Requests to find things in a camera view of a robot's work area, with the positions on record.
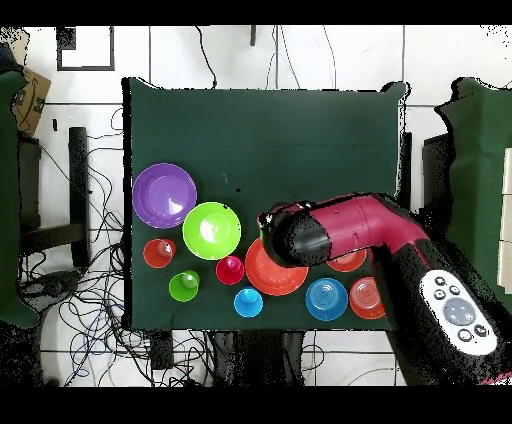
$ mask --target lime green bowl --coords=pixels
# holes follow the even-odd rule
[[[183,222],[185,245],[201,259],[225,258],[236,249],[241,236],[240,220],[229,206],[222,203],[201,203]]]

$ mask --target remote control button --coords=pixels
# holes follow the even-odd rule
[[[483,325],[477,324],[475,325],[475,333],[477,336],[485,337],[487,336],[487,330]]]
[[[457,296],[460,294],[460,289],[457,286],[450,286],[450,293]]]
[[[434,297],[437,299],[437,300],[443,300],[445,297],[446,297],[446,294],[444,291],[442,290],[436,290],[434,292]]]
[[[472,324],[476,312],[471,303],[459,297],[449,299],[444,305],[444,316],[448,322],[460,327]]]
[[[461,339],[463,342],[469,342],[473,336],[469,332],[469,330],[462,329],[459,331],[459,339]]]
[[[443,277],[436,277],[435,281],[438,286],[444,286],[446,284],[446,280]]]

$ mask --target table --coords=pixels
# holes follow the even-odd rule
[[[125,192],[137,175],[155,163],[181,166],[194,179],[198,203],[219,201],[238,214],[241,258],[258,237],[256,216],[277,201],[323,200],[351,191],[395,193],[399,156],[398,105],[404,83],[382,92],[163,90],[137,79],[123,79]],[[127,264],[124,319],[134,329],[374,329],[390,328],[386,318],[367,321],[350,307],[337,320],[322,322],[307,311],[308,286],[322,276],[337,278],[347,290],[370,275],[368,260],[354,273],[327,265],[310,269],[294,293],[264,295],[263,311],[238,316],[235,294],[245,277],[224,286],[215,261],[203,261],[185,247],[181,226],[155,229],[133,212],[126,196]],[[177,254],[164,269],[144,262],[144,245],[170,238]],[[187,303],[171,299],[169,280],[186,269],[201,278],[198,295]]]

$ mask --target orange plate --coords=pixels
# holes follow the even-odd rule
[[[251,284],[271,296],[297,290],[308,275],[308,267],[283,268],[269,258],[260,239],[254,240],[245,256],[245,272]]]
[[[339,272],[352,272],[359,268],[366,259],[366,249],[347,253],[339,258],[327,261],[326,264]]]

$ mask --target plate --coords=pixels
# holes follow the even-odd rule
[[[308,275],[308,267],[283,268],[265,252],[260,239],[254,240],[245,256],[245,272],[262,293],[284,296],[297,290]]]
[[[154,228],[180,225],[195,206],[197,191],[190,175],[179,166],[159,163],[142,171],[132,190],[133,209]]]
[[[366,249],[350,252],[339,258],[327,261],[326,264],[339,272],[352,272],[359,268],[366,259]]]
[[[185,245],[201,259],[218,260],[229,256],[241,237],[238,216],[222,203],[201,203],[189,212],[183,222]]]

